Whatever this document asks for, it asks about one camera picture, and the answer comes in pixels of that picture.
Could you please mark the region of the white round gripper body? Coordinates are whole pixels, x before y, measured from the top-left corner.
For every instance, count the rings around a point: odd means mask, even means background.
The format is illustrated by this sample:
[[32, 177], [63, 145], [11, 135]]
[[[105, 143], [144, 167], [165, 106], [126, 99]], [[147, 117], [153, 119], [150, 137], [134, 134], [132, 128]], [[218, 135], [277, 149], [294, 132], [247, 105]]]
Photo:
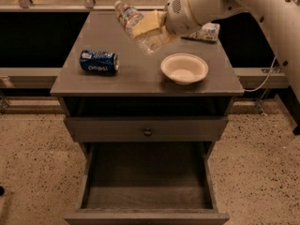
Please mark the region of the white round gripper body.
[[194, 1], [199, 0], [168, 0], [164, 24], [171, 34], [188, 36], [201, 28], [193, 12]]

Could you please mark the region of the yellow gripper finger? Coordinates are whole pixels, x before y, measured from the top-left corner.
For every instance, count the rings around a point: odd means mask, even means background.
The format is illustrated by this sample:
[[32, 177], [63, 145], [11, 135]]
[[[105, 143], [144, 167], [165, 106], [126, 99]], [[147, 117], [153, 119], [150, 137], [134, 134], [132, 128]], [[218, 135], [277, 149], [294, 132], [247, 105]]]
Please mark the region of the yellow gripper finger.
[[143, 36], [154, 36], [161, 32], [161, 19], [157, 10], [146, 14], [139, 22], [132, 27], [134, 38]]
[[142, 35], [140, 48], [144, 53], [156, 53], [162, 46], [171, 43], [177, 35], [170, 33], [165, 26]]

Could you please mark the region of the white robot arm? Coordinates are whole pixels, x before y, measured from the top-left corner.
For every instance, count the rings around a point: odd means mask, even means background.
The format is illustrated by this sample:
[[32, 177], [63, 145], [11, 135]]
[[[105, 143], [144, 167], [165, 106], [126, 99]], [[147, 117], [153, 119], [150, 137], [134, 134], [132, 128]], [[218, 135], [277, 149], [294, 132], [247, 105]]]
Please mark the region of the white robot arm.
[[300, 99], [300, 7], [293, 0], [169, 0], [145, 15], [132, 32], [156, 46], [189, 35], [211, 21], [248, 12], [260, 26], [295, 96]]

